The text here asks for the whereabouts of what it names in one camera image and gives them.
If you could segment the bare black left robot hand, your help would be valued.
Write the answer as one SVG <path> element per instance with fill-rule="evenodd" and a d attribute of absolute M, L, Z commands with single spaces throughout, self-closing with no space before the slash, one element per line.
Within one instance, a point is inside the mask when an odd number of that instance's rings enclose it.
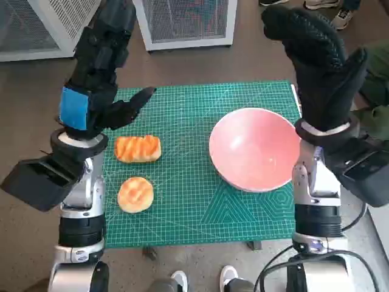
<path fill-rule="evenodd" d="M 77 64 L 61 94 L 58 120 L 73 139 L 90 140 L 105 128 L 134 121 L 155 93 L 147 87 L 129 101 L 116 101 L 118 68 L 128 57 L 136 8 L 131 1 L 106 1 L 92 26 L 84 28 L 75 49 Z"/>

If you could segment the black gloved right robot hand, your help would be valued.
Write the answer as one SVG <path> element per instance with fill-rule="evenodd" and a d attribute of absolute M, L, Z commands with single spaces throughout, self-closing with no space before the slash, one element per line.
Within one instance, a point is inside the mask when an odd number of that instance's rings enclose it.
<path fill-rule="evenodd" d="M 348 55 L 330 20 L 305 9 L 270 6 L 261 19 L 265 36 L 282 42 L 294 66 L 304 120 L 321 132 L 347 123 L 365 80 L 367 50 Z"/>

